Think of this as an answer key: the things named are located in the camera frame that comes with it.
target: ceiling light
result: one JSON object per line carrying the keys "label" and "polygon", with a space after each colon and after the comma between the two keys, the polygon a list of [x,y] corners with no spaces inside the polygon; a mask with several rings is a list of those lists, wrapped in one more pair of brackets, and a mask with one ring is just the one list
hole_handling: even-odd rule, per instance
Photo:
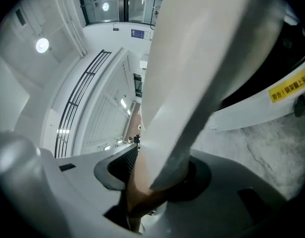
{"label": "ceiling light", "polygon": [[46,52],[48,48],[49,48],[49,41],[45,38],[39,39],[38,42],[36,43],[36,50],[39,53]]}
{"label": "ceiling light", "polygon": [[102,5],[102,9],[103,9],[103,11],[107,11],[108,9],[109,9],[109,5],[108,5],[108,3],[103,3],[103,5]]}
{"label": "ceiling light", "polygon": [[126,108],[126,103],[124,102],[123,99],[121,99],[121,104],[123,105],[124,108]]}

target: gray floor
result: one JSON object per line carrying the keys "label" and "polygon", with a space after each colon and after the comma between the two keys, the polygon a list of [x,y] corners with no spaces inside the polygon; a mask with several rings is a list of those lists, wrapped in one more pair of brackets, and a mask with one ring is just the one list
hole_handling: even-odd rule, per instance
{"label": "gray floor", "polygon": [[192,148],[243,164],[289,199],[305,179],[305,116],[288,115],[231,131],[202,131]]}

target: glass panel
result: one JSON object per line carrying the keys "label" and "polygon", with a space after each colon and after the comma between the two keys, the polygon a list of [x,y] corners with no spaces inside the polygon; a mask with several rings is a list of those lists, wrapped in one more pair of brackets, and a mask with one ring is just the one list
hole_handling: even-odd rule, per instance
{"label": "glass panel", "polygon": [[156,24],[162,0],[128,0],[128,21]]}
{"label": "glass panel", "polygon": [[117,0],[83,0],[90,23],[118,21]]}

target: rectangular black hole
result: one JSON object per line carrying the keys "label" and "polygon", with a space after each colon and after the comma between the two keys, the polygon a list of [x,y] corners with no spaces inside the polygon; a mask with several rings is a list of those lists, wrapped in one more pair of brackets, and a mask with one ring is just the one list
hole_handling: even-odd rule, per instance
{"label": "rectangular black hole", "polygon": [[72,169],[72,168],[75,168],[75,167],[76,167],[76,166],[73,165],[72,163],[69,163],[69,164],[65,164],[65,165],[59,166],[61,172],[67,171],[67,170]]}
{"label": "rectangular black hole", "polygon": [[26,21],[25,21],[25,19],[24,19],[24,17],[23,17],[22,12],[20,11],[20,9],[18,9],[18,10],[16,11],[16,16],[17,16],[17,18],[18,18],[18,20],[19,20],[19,22],[20,22],[20,24],[21,24],[22,26],[26,24]]}
{"label": "rectangular black hole", "polygon": [[253,219],[254,224],[259,223],[272,212],[271,207],[252,188],[242,189],[237,191],[237,193]]}

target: warning sticker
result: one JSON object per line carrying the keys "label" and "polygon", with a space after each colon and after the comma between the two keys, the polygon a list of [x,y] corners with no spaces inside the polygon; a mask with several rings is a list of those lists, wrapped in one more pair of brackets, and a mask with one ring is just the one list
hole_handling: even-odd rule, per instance
{"label": "warning sticker", "polygon": [[269,95],[272,102],[277,102],[298,92],[305,87],[305,68],[296,75],[282,82],[281,84],[271,88]]}

